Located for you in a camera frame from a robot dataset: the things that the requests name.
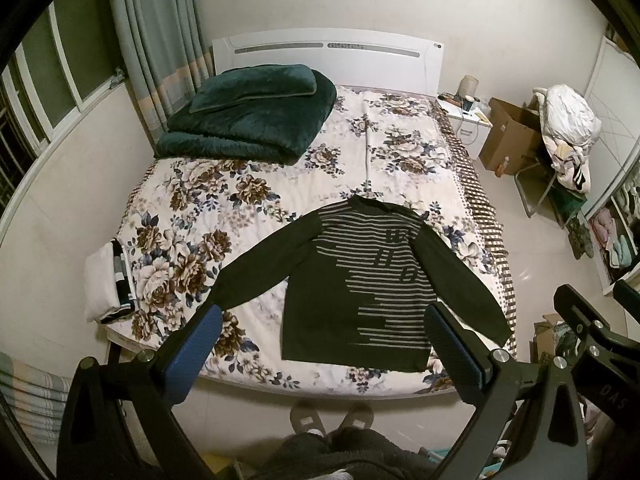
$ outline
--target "nightstand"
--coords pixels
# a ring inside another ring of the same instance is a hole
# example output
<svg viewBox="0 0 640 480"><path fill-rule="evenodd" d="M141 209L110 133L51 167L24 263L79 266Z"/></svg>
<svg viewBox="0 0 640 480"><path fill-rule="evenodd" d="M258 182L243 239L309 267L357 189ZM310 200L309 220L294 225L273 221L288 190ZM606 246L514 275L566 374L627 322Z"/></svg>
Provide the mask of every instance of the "nightstand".
<svg viewBox="0 0 640 480"><path fill-rule="evenodd" d="M471 111L465 112L462 108L436 99L440 108L444 110L451 122L453 131L465 145L469 157L475 160L480 155L480 150L486 141L492 124L479 108L474 106Z"/></svg>

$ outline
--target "white headboard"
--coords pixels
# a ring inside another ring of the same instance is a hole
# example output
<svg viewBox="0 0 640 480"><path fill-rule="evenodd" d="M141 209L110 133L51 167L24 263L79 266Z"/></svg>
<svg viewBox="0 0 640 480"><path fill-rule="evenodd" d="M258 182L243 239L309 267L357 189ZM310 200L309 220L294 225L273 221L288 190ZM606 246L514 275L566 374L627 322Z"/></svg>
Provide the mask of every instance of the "white headboard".
<svg viewBox="0 0 640 480"><path fill-rule="evenodd" d="M443 44L351 28L286 28L213 41L216 73L259 64L302 63L334 84L436 96Z"/></svg>

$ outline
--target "floral bedsheet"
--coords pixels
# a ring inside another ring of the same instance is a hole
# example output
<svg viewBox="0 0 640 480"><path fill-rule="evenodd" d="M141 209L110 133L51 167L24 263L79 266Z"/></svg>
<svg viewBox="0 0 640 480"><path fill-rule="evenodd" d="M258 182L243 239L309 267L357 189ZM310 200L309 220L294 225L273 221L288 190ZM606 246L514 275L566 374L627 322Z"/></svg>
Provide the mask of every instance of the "floral bedsheet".
<svg viewBox="0 0 640 480"><path fill-rule="evenodd" d="M293 166L169 158L149 167L118 232L141 307L109 325L109 337L133 349L158 347L187 323L222 267L286 223L354 193L416 210L514 326L501 228L447 118L423 96L338 88L334 110ZM286 280L225 312L201 375L313 396L453 391L433 351L420 373L282 360L285 292ZM513 340L508 348L514 353Z"/></svg>

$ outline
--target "window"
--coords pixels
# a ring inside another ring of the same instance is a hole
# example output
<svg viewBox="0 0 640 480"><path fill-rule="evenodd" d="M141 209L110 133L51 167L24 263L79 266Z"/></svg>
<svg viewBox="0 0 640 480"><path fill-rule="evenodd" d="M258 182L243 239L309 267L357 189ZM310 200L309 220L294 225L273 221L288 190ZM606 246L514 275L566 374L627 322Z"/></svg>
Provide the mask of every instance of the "window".
<svg viewBox="0 0 640 480"><path fill-rule="evenodd" d="M0 85L0 214L34 160L109 89L122 56L109 0L55 0Z"/></svg>
<svg viewBox="0 0 640 480"><path fill-rule="evenodd" d="M34 160L35 154L0 91L0 214Z"/></svg>

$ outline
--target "curtain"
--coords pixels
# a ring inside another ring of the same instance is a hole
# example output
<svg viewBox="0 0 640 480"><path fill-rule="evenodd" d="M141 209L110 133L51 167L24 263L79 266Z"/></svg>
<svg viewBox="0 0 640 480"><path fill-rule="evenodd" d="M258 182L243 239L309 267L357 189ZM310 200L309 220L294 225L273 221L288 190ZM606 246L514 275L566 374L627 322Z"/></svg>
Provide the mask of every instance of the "curtain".
<svg viewBox="0 0 640 480"><path fill-rule="evenodd" d="M27 436L56 444L71 380L33 368L0 352L0 393Z"/></svg>
<svg viewBox="0 0 640 480"><path fill-rule="evenodd" d="M154 140L213 74L193 0L111 0L120 49Z"/></svg>

